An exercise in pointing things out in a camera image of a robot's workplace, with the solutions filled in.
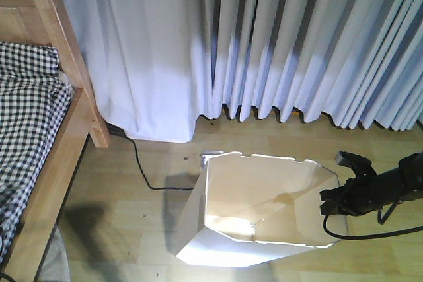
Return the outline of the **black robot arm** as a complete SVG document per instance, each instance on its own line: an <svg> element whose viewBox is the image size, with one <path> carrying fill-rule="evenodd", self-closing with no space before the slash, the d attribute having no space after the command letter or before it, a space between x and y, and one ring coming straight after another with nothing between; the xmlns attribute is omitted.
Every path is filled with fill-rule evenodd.
<svg viewBox="0 0 423 282"><path fill-rule="evenodd" d="M381 174L368 158L354 153L340 151L336 162L355 176L343 186L320 191L321 215L361 216L389 204L422 198L422 153L401 159L398 167Z"/></svg>

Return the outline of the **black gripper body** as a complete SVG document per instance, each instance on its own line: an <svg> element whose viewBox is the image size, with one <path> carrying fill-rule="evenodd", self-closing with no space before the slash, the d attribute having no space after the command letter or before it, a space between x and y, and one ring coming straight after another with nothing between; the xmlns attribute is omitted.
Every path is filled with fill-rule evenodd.
<svg viewBox="0 0 423 282"><path fill-rule="evenodd" d="M399 169L377 174L372 166L355 164L352 170L356 176L343 186L320 192L321 215L361 216L400 200L403 179Z"/></svg>

